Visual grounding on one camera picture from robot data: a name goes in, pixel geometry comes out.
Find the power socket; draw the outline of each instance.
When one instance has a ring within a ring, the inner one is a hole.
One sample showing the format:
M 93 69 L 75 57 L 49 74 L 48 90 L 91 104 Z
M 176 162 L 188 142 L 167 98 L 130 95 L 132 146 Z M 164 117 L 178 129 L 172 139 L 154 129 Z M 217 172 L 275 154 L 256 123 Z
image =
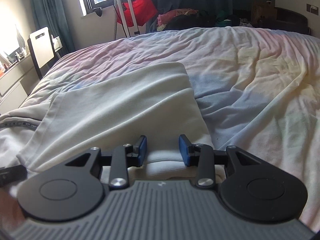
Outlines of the power socket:
M 315 15 L 319 15 L 319 7 L 307 4 L 307 12 L 313 13 Z

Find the bed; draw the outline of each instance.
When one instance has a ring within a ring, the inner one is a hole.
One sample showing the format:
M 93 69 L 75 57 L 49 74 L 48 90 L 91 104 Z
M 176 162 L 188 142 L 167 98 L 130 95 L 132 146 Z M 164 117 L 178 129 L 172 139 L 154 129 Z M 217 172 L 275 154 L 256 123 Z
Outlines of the bed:
M 320 230 L 317 38 L 247 27 L 193 28 L 95 45 L 60 59 L 21 107 L 49 104 L 56 93 L 167 62 L 184 65 L 214 148 L 237 145 L 302 180 L 308 201 L 300 220 Z

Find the white dresser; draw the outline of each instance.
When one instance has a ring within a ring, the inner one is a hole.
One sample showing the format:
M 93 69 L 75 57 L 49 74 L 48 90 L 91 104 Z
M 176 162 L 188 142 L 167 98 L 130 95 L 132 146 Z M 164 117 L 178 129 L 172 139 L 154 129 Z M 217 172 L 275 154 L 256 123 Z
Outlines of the white dresser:
M 32 58 L 28 54 L 0 77 L 0 114 L 21 106 L 38 82 Z

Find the gray plastic body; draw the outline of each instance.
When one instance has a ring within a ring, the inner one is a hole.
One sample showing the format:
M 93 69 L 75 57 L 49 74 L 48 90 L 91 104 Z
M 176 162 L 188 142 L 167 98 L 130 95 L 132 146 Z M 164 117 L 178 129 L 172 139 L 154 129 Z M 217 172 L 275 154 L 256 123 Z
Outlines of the gray plastic body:
M 91 214 L 66 223 L 28 219 L 11 233 L 17 240 L 309 240 L 298 220 L 262 225 L 229 212 L 217 194 L 188 180 L 135 181 L 110 192 Z

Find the red fabric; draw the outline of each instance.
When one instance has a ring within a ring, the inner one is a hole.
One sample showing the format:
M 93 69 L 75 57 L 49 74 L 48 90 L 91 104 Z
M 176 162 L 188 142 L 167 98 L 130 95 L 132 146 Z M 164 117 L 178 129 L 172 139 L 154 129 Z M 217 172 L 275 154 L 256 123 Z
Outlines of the red fabric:
M 133 26 L 132 17 L 129 9 L 128 2 L 123 3 L 126 10 L 124 10 L 124 17 L 127 22 L 128 27 Z M 132 1 L 132 7 L 134 11 L 134 15 L 137 20 L 138 26 L 143 26 L 148 20 L 150 20 L 153 16 L 155 16 L 158 10 L 155 8 L 151 0 L 134 0 Z M 121 23 L 119 8 L 117 8 L 118 17 L 117 22 Z

